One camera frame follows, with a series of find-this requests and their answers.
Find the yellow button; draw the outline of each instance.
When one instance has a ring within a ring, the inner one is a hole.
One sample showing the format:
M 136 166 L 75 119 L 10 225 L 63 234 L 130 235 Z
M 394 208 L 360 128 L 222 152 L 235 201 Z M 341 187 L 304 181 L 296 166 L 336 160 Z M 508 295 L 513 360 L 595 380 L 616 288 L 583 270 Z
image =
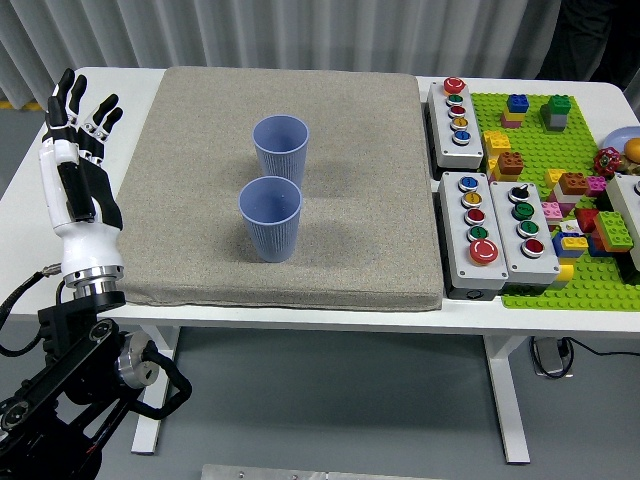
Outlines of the yellow button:
M 479 207 L 482 203 L 482 196 L 477 192 L 467 192 L 462 197 L 462 205 L 466 208 Z
M 462 117 L 454 118 L 453 122 L 451 123 L 453 123 L 456 127 L 460 127 L 460 128 L 464 128 L 467 125 L 469 125 L 469 122 L 467 121 L 467 119 Z

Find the metal plate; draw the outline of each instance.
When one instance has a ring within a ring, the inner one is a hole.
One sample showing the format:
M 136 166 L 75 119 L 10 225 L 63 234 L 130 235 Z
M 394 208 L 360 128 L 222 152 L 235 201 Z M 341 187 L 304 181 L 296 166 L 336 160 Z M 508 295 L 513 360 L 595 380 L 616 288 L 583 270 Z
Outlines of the metal plate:
M 201 480 L 434 480 L 386 475 L 360 475 L 357 473 L 309 472 L 272 468 L 205 465 Z

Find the black cable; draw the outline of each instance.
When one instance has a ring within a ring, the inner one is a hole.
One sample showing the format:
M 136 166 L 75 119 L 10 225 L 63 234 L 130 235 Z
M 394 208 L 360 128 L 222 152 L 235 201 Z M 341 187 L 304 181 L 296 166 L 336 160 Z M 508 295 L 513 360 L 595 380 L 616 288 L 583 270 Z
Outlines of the black cable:
M 56 288 L 56 305 L 60 305 L 62 303 L 62 289 L 64 288 L 64 280 L 62 280 L 58 284 L 58 288 Z
M 51 275 L 57 275 L 60 273 L 60 264 L 50 265 L 45 267 L 40 272 L 36 272 L 31 277 L 29 277 L 22 285 L 16 288 L 11 295 L 7 297 L 7 299 L 2 302 L 0 305 L 0 330 L 4 327 L 7 319 L 9 318 L 9 314 L 11 313 L 11 309 L 16 304 L 16 302 L 20 299 L 20 297 L 31 287 L 33 287 L 36 283 L 42 280 L 44 277 L 49 277 Z M 0 345 L 0 355 L 4 355 L 5 357 L 19 357 L 20 355 L 24 355 L 25 353 L 33 350 L 33 348 L 40 342 L 40 332 L 36 334 L 36 336 L 31 340 L 25 347 L 20 350 L 11 350 L 9 348 L 5 348 Z
M 577 343 L 578 345 L 580 345 L 585 350 L 588 350 L 591 353 L 593 353 L 594 355 L 598 355 L 599 357 L 606 357 L 608 355 L 632 355 L 634 357 L 640 357 L 640 353 L 638 353 L 638 352 L 598 352 L 598 351 L 594 350 L 593 348 L 585 345 L 584 343 L 579 342 L 578 340 L 576 340 L 573 337 L 564 337 L 564 338 L 566 340 L 569 340 L 569 342 Z
M 564 342 L 564 344 L 568 347 L 569 363 L 560 372 L 558 372 L 558 373 L 549 373 L 543 368 L 543 366 L 542 366 L 542 364 L 540 362 L 540 358 L 538 357 L 537 351 L 536 351 L 536 349 L 534 347 L 535 337 L 531 337 L 529 339 L 529 351 L 531 352 L 531 358 L 533 360 L 533 363 L 540 370 L 540 372 L 542 372 L 542 374 L 544 376 L 546 376 L 548 378 L 551 378 L 553 380 L 557 380 L 559 378 L 564 378 L 567 375 L 567 373 L 569 373 L 569 369 L 573 365 L 573 360 L 574 360 L 574 355 L 575 355 L 575 351 L 574 351 L 574 348 L 573 348 L 573 344 L 574 343 L 579 345 L 579 346 L 581 346 L 585 350 L 593 353 L 594 355 L 598 355 L 599 357 L 606 357 L 606 356 L 610 356 L 610 355 L 631 355 L 631 356 L 634 356 L 634 357 L 640 357 L 640 353 L 638 353 L 638 352 L 598 352 L 597 350 L 594 350 L 593 348 L 589 347 L 588 345 L 585 345 L 584 343 L 582 343 L 579 340 L 576 340 L 573 337 L 563 337 L 561 339 L 561 341 Z

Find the table leg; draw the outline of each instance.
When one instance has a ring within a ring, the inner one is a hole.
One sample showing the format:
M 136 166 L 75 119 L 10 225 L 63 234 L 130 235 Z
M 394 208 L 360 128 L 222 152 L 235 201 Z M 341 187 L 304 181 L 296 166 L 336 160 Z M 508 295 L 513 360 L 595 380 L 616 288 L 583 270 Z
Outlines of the table leg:
M 526 338 L 523 336 L 484 337 L 484 347 L 491 373 L 491 384 L 507 463 L 530 462 L 527 440 L 524 436 L 518 399 L 509 366 L 509 354 Z
M 142 329 L 147 332 L 165 357 L 173 360 L 176 348 L 178 346 L 178 337 L 180 335 L 180 327 L 169 327 L 171 329 L 167 338 L 160 333 L 158 327 L 144 325 Z M 144 391 L 143 402 L 155 408 L 160 408 L 164 404 L 169 387 L 169 379 L 164 370 L 160 370 L 160 375 L 155 383 L 147 387 Z M 140 455 L 153 455 L 158 441 L 158 433 L 160 431 L 160 421 L 151 420 L 143 416 L 138 418 L 138 426 L 133 438 L 131 452 Z

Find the blue plastic cup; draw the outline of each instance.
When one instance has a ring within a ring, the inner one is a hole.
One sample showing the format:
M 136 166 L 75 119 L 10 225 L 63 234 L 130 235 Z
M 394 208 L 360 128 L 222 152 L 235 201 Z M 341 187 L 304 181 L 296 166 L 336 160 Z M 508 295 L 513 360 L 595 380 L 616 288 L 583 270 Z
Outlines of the blue plastic cup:
M 263 118 L 253 128 L 253 143 L 264 175 L 288 178 L 302 187 L 309 127 L 291 115 Z
M 293 255 L 302 209 L 302 192 L 295 183 L 256 178 L 240 191 L 238 207 L 260 258 L 277 263 Z

